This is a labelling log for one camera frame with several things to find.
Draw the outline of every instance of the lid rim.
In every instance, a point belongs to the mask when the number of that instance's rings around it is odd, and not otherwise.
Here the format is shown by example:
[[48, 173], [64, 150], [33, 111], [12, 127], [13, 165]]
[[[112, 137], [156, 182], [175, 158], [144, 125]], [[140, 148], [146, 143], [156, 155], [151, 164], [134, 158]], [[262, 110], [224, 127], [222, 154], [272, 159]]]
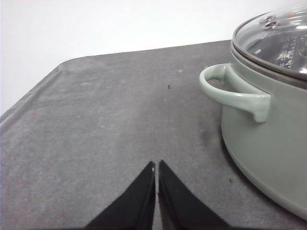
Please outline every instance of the lid rim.
[[276, 81], [303, 89], [307, 90], [307, 81], [301, 80], [301, 79], [296, 79], [293, 77], [289, 77], [287, 75], [281, 74], [279, 72], [273, 71], [271, 69], [265, 68], [258, 63], [255, 63], [245, 56], [243, 56], [234, 46], [233, 42], [231, 42], [231, 54], [233, 58], [241, 62], [243, 65], [247, 66], [248, 68], [251, 68], [252, 70], [261, 73], [265, 75], [266, 77], [272, 78]]
[[241, 29], [245, 24], [249, 23], [250, 21], [256, 19], [256, 18], [259, 18], [263, 15], [265, 15], [267, 13], [263, 13], [263, 14], [260, 14], [256, 17], [253, 17], [245, 22], [243, 22], [241, 25], [239, 25], [236, 30], [234, 31], [233, 33], [233, 38], [232, 38], [232, 44], [233, 46], [235, 47], [235, 49], [242, 55], [244, 56], [245, 58], [249, 59], [250, 61], [254, 62], [254, 63], [257, 63], [258, 65], [264, 67], [264, 68], [268, 68], [274, 72], [278, 72], [278, 73], [281, 73], [283, 75], [286, 75], [290, 78], [295, 78], [295, 79], [299, 79], [301, 81], [307, 81], [307, 74], [305, 73], [300, 73], [298, 71], [295, 71], [295, 70], [292, 70], [292, 69], [286, 69], [284, 67], [281, 67], [281, 66], [278, 66], [278, 65], [275, 65], [273, 63], [270, 63], [266, 60], [263, 60], [259, 57], [256, 57], [252, 54], [250, 54], [249, 52], [245, 51], [239, 44], [238, 42], [236, 41], [236, 34], [238, 32], [239, 29]]

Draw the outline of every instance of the black object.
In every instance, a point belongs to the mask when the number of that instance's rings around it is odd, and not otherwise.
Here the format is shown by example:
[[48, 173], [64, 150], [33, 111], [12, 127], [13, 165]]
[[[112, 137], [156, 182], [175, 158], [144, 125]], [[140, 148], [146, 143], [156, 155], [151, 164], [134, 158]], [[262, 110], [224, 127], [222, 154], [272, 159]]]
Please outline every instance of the black object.
[[86, 227], [61, 230], [151, 230], [155, 205], [155, 164], [151, 161], [126, 191]]
[[[159, 204], [164, 230], [251, 229], [229, 226], [194, 196], [164, 161], [159, 163]], [[151, 161], [127, 190], [83, 230], [151, 230], [154, 205], [155, 164]]]
[[164, 161], [159, 163], [159, 204], [164, 230], [251, 229], [229, 226], [194, 196]]

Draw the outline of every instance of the pot lid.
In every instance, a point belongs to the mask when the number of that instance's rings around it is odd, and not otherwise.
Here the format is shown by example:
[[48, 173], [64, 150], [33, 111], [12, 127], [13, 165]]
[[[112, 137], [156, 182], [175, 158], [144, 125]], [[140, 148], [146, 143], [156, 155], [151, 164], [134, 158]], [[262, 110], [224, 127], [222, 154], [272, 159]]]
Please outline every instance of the pot lid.
[[233, 44], [249, 60], [307, 81], [307, 4], [250, 19], [236, 29]]

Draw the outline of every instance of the pot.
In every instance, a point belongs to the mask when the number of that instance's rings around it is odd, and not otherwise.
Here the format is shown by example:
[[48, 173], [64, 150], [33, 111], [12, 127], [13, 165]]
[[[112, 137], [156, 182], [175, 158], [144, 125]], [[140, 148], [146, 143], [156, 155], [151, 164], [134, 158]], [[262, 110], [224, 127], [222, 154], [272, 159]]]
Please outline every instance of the pot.
[[231, 63], [200, 74], [205, 95], [223, 105], [229, 154], [264, 194], [307, 220], [307, 5], [243, 23], [231, 53]]

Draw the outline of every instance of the gray tabletop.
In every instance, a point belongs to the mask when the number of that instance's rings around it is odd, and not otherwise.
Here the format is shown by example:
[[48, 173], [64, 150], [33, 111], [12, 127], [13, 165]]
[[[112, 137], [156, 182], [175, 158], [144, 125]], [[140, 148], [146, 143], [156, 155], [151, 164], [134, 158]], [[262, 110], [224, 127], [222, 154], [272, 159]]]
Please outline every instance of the gray tabletop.
[[[57, 66], [1, 117], [2, 229], [83, 227], [148, 161], [161, 159], [231, 225], [306, 229], [235, 166], [221, 136], [221, 106], [200, 90], [200, 71], [229, 62], [229, 45]], [[153, 229], [162, 229], [158, 203]]]

